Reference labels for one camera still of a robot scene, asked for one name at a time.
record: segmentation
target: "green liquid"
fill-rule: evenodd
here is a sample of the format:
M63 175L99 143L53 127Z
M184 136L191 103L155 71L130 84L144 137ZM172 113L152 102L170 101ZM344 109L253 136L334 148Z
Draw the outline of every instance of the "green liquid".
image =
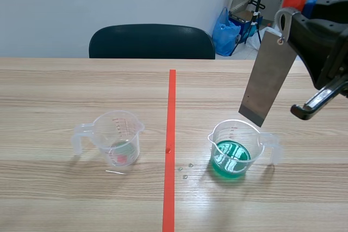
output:
M212 165L216 172L227 178L237 178L245 174L248 163L237 162L236 160L250 160L250 154L247 149L235 141L221 141L217 147L225 155L231 157L227 158L222 155L217 149L214 151L212 158Z

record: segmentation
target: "empty measuring cup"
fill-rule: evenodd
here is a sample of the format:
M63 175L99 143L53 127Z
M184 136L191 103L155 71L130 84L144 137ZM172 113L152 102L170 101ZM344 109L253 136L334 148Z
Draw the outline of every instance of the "empty measuring cup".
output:
M144 125L130 112L111 111L93 123L76 126L71 143L75 154L80 155L81 137L88 137L109 164L127 166L139 156L139 133L143 130Z
M241 120L220 122L209 134L208 140L212 143L210 160L214 169L229 178L245 174L265 147L273 149L273 164L279 162L282 154L276 135L260 133L254 126Z

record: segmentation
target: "blue plastic bag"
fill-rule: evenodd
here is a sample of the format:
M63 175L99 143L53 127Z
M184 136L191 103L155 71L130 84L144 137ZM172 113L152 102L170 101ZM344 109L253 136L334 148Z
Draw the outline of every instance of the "blue plastic bag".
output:
M229 56L234 49L239 32L240 26L236 26L228 20L228 11L227 8L224 8L216 21L213 31L216 53L225 57Z

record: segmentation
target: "white wall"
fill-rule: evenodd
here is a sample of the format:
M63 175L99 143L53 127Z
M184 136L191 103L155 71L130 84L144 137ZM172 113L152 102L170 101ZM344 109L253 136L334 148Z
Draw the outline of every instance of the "white wall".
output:
M0 57L88 57L97 30L167 23L212 33L228 0L0 0Z

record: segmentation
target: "cup handle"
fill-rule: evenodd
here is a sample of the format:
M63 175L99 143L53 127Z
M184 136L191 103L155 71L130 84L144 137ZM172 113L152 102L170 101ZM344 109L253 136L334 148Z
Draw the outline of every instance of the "cup handle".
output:
M283 154L283 148L279 145L278 136L271 133L260 133L258 141L260 145L272 148L271 163L277 165Z
M75 155L82 154L81 137L91 138L93 135L93 123L81 124L75 127L75 134L71 137L71 145Z

